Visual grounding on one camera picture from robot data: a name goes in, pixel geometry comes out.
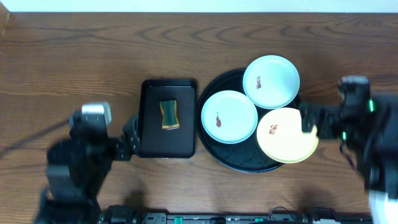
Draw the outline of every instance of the white wall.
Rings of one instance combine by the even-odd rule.
[[[398,12],[398,0],[0,0],[10,12]]]

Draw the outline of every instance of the rectangular tray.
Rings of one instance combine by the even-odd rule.
[[[160,102],[177,101],[180,127],[162,129]],[[138,115],[139,157],[189,158],[195,153],[197,84],[193,80],[145,80]]]

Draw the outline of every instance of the black round tray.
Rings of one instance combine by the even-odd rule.
[[[239,68],[226,72],[213,80],[205,88],[197,104],[197,132],[200,141],[207,151],[216,160],[227,167],[242,172],[267,172],[282,166],[283,163],[271,159],[261,150],[257,143],[256,132],[243,142],[237,144],[224,144],[210,137],[201,123],[201,110],[203,105],[213,94],[224,90],[234,90],[244,94],[242,80],[245,70],[245,68]],[[295,99],[285,107],[297,108],[299,103],[300,97],[297,95]],[[258,122],[260,122],[261,118],[266,113],[271,111],[258,106],[256,106],[256,109],[259,116]]]

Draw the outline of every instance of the brown tabletop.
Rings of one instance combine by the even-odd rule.
[[[29,223],[47,185],[46,151],[68,127],[4,151],[89,101],[108,101],[110,136],[139,108],[149,78],[194,78],[198,94],[219,74],[269,54],[288,58],[306,101],[337,104],[339,77],[398,88],[398,16],[390,14],[13,14],[0,46],[0,220]],[[362,178],[320,142],[307,160],[262,174],[218,163],[197,138],[190,159],[114,162],[98,195],[170,212],[267,213],[275,206],[368,212]]]

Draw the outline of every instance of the plate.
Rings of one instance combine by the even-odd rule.
[[[243,90],[253,103],[265,109],[288,105],[300,88],[299,72],[286,58],[268,55],[253,61],[243,76]]]
[[[276,161],[300,162],[317,148],[317,127],[314,126],[311,133],[303,133],[300,111],[280,108],[268,112],[260,120],[257,141],[267,156]]]
[[[225,90],[209,97],[201,111],[205,131],[213,139],[236,144],[256,130],[258,115],[253,102],[244,94]]]

